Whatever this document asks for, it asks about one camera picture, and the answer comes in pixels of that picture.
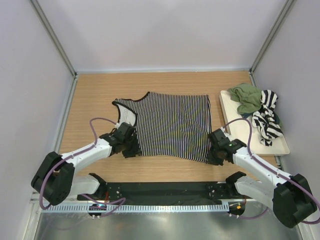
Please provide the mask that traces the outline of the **thin-striped black white tank top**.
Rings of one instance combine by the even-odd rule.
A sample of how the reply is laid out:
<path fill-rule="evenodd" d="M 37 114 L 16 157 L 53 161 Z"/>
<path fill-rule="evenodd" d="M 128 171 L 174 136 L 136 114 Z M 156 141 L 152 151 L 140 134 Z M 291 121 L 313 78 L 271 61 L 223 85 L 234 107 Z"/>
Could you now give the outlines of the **thin-striped black white tank top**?
<path fill-rule="evenodd" d="M 147 92 L 138 100 L 117 98 L 118 123 L 135 128 L 143 157 L 169 156 L 207 162 L 211 147 L 211 102 L 207 94 Z"/>

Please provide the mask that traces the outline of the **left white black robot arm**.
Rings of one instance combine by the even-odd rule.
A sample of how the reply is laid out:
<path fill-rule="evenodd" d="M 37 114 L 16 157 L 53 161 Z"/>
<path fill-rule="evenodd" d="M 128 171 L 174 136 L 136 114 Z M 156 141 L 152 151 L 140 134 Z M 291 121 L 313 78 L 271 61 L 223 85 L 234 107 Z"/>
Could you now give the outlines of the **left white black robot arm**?
<path fill-rule="evenodd" d="M 73 196 L 101 200 L 108 192 L 107 182 L 95 173 L 87 176 L 77 176 L 77 173 L 118 153 L 125 158 L 140 154 L 136 129 L 126 122 L 117 125 L 110 133 L 101 136 L 95 133 L 93 143 L 75 151 L 48 153 L 30 185 L 40 194 L 39 199 L 48 201 L 50 206 L 59 205 Z"/>

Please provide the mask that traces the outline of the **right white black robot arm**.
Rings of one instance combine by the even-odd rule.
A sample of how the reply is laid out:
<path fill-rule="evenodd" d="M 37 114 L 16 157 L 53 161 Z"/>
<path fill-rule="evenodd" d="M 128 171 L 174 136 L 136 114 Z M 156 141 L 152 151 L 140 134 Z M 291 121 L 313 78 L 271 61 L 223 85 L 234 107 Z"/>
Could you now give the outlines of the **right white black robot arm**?
<path fill-rule="evenodd" d="M 274 167 L 254 154 L 250 145 L 219 128 L 208 135 L 211 143 L 207 162 L 221 166 L 224 161 L 246 169 L 257 180 L 243 172 L 226 178 L 225 192 L 231 198 L 239 195 L 252 198 L 273 211 L 276 218 L 292 229 L 315 213 L 320 203 L 313 197 L 307 179 Z"/>

